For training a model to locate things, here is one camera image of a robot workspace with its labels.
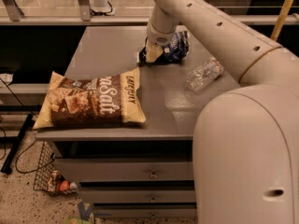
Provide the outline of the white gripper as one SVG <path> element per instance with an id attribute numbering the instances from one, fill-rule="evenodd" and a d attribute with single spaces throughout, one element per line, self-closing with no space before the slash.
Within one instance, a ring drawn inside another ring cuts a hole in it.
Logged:
<path id="1" fill-rule="evenodd" d="M 146 62 L 154 63 L 164 52 L 162 46 L 170 43 L 176 27 L 171 27 L 169 31 L 162 32 L 156 29 L 151 22 L 147 25 L 147 39 L 149 43 L 146 44 Z"/>

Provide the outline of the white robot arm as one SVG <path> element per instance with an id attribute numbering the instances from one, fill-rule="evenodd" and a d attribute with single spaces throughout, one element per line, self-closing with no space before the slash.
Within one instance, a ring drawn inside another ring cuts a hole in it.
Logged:
<path id="1" fill-rule="evenodd" d="M 204 0 L 154 0 L 148 39 L 182 23 L 237 82 L 201 111 L 192 163 L 200 224 L 299 224 L 299 61 Z"/>

